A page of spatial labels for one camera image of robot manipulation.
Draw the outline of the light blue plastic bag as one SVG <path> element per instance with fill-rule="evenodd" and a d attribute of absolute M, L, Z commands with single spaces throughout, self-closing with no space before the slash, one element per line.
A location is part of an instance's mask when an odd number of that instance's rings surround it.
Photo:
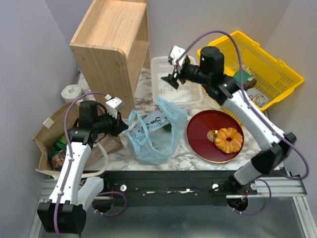
<path fill-rule="evenodd" d="M 127 147 L 143 164 L 160 165 L 176 151 L 187 125 L 185 109 L 163 98 L 148 115 L 132 110 L 128 118 Z"/>

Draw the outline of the brown paper bag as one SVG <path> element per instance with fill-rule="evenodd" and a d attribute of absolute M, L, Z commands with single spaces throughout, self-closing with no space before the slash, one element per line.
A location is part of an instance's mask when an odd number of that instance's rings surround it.
<path fill-rule="evenodd" d="M 33 137 L 37 143 L 42 155 L 39 166 L 36 171 L 52 176 L 57 180 L 60 172 L 54 171 L 49 163 L 49 152 L 54 149 L 54 143 L 64 135 L 64 117 L 71 103 L 61 106 L 53 115 L 44 121 L 43 126 Z M 67 116 L 67 129 L 71 129 L 79 116 L 79 106 L 74 105 Z M 100 142 L 107 154 L 115 153 L 123 148 L 120 137 L 106 135 Z M 103 154 L 97 145 L 93 146 L 92 152 L 86 161 L 84 169 L 90 170 L 93 164 L 101 162 L 101 166 L 105 164 Z"/>

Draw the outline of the glazed ring doughnut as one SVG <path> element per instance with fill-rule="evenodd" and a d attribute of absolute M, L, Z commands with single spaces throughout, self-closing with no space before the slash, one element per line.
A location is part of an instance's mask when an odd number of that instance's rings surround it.
<path fill-rule="evenodd" d="M 242 148 L 243 136 L 235 128 L 221 128 L 216 134 L 214 143 L 222 152 L 231 154 Z"/>

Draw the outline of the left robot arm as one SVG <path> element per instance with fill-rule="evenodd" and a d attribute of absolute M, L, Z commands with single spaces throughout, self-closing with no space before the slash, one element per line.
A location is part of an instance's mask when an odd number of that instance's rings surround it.
<path fill-rule="evenodd" d="M 122 121 L 118 97 L 106 97 L 105 104 L 83 101 L 79 117 L 65 131 L 67 147 L 64 163 L 55 188 L 47 202 L 41 202 L 37 213 L 46 232 L 80 235 L 84 229 L 87 209 L 94 199 L 109 192 L 110 184 L 98 175 L 88 177 L 80 185 L 83 170 L 98 135 L 118 136 L 128 128 Z"/>

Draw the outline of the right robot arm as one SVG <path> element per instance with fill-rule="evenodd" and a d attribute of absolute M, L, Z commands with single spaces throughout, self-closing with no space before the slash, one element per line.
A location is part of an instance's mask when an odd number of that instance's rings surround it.
<path fill-rule="evenodd" d="M 232 112 L 251 133 L 258 143 L 261 152 L 247 164 L 239 168 L 229 177 L 228 189 L 233 194 L 239 194 L 246 184 L 261 175 L 268 175 L 283 162 L 292 145 L 296 141 L 293 133 L 284 133 L 276 127 L 243 94 L 243 87 L 224 72 L 224 54 L 217 47 L 207 46 L 200 53 L 200 64 L 191 64 L 185 50 L 173 46 L 168 62 L 174 67 L 173 73 L 162 79 L 173 88 L 179 87 L 178 82 L 191 81 L 204 87 L 207 94 Z"/>

